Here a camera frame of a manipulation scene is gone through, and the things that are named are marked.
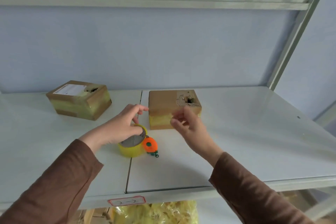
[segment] gray wall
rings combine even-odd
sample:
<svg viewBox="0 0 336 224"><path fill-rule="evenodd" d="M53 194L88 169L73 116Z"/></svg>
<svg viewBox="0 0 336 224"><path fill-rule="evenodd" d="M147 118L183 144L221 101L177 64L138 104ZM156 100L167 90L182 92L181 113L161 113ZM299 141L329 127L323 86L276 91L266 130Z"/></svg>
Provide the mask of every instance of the gray wall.
<svg viewBox="0 0 336 224"><path fill-rule="evenodd" d="M296 14L0 7L0 90L264 85Z"/></svg>
<svg viewBox="0 0 336 224"><path fill-rule="evenodd" d="M335 1L320 0L275 89L311 119L336 100Z"/></svg>

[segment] person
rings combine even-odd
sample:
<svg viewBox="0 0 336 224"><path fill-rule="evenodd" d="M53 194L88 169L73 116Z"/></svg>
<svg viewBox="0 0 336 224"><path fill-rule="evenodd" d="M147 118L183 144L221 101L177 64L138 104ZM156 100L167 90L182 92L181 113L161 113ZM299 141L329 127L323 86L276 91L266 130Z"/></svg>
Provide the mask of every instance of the person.
<svg viewBox="0 0 336 224"><path fill-rule="evenodd" d="M105 124L73 141L31 187L0 216L1 224L65 224L78 209L103 165L94 153L108 143L119 143L142 133L137 114L148 107L128 105ZM209 136L189 107L175 112L171 125L188 146L212 165L211 184L246 224L309 224L301 211L271 190L224 152Z"/></svg>

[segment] yellow plastic bag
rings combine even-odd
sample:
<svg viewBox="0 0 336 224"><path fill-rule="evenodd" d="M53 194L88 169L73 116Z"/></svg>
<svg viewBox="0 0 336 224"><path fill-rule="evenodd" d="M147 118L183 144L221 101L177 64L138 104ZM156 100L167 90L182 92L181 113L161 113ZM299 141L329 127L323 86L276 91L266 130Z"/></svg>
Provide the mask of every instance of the yellow plastic bag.
<svg viewBox="0 0 336 224"><path fill-rule="evenodd" d="M196 201L118 206L113 224L198 224Z"/></svg>

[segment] red border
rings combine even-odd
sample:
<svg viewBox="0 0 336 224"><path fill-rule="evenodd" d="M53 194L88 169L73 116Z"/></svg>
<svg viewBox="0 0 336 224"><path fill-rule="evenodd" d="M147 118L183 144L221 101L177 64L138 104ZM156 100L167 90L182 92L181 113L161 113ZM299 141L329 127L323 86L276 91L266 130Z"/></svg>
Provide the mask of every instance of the red border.
<svg viewBox="0 0 336 224"><path fill-rule="evenodd" d="M135 196L135 197L142 197L142 199L143 199L144 202L143 202L143 203L138 203L138 204L130 204L130 205L141 205L141 204L146 203L146 199L145 199L143 196ZM113 204L111 203L111 201L112 201L112 200L118 200L118 199L135 198L135 197L113 198L113 199L109 199L109 200L107 200L107 202L109 202L112 206L125 206L125 205L113 205Z"/></svg>

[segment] brown sleeve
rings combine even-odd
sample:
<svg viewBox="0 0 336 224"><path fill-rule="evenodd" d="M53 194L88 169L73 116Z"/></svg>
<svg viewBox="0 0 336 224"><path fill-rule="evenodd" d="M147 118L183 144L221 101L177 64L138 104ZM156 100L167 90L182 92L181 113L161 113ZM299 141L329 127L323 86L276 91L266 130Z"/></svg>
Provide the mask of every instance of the brown sleeve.
<svg viewBox="0 0 336 224"><path fill-rule="evenodd" d="M91 149L76 139L0 216L0 223L67 223L102 167Z"/></svg>
<svg viewBox="0 0 336 224"><path fill-rule="evenodd" d="M243 223L313 223L226 152L217 161L210 182Z"/></svg>

